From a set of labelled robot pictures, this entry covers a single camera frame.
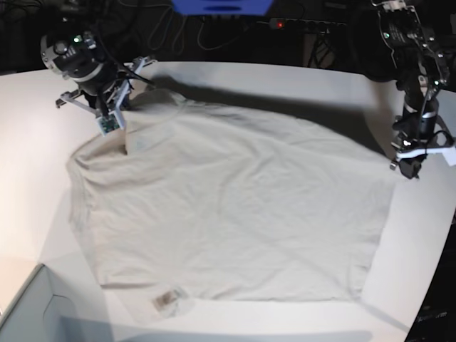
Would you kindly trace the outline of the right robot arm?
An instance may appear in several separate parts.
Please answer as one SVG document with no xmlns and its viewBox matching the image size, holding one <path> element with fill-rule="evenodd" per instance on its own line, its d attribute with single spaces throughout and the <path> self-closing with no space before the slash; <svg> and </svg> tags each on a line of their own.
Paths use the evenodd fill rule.
<svg viewBox="0 0 456 342">
<path fill-rule="evenodd" d="M 123 111 L 130 108 L 133 80 L 149 83 L 141 70 L 154 63 L 149 56 L 129 65 L 114 61 L 91 31 L 68 36 L 46 35 L 40 41 L 43 64 L 55 74 L 73 81 L 77 88 L 62 93 L 56 107 L 74 105 L 95 116 L 103 135 L 125 129 Z"/>
</svg>

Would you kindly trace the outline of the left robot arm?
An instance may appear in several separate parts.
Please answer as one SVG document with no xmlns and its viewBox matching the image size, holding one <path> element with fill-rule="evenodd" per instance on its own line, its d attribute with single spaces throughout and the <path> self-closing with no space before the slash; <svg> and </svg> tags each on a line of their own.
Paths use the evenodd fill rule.
<svg viewBox="0 0 456 342">
<path fill-rule="evenodd" d="M 393 123 L 390 167 L 409 180 L 418 177 L 428 155 L 455 151 L 455 137 L 439 116 L 439 92 L 450 69 L 434 31 L 419 17 L 416 1 L 373 1 L 383 43 L 389 48 L 404 92 L 403 111 Z"/>
</svg>

